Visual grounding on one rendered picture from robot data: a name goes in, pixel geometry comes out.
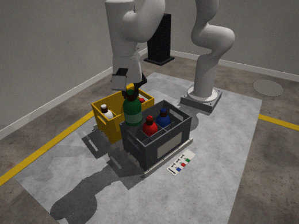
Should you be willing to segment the white bottle with dark brown cap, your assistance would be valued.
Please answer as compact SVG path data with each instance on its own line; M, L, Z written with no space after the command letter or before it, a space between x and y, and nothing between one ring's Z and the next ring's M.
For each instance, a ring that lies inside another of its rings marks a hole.
M107 118L107 119L112 119L113 118L113 113L108 110L107 105L101 105L101 113Z

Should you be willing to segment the blue bottle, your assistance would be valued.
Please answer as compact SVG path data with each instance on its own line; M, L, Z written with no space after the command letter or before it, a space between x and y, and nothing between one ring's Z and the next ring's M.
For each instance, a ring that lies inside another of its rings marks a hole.
M170 116L167 114L167 110L165 108L162 108L160 110L160 114L156 118L156 123L162 128L171 123Z

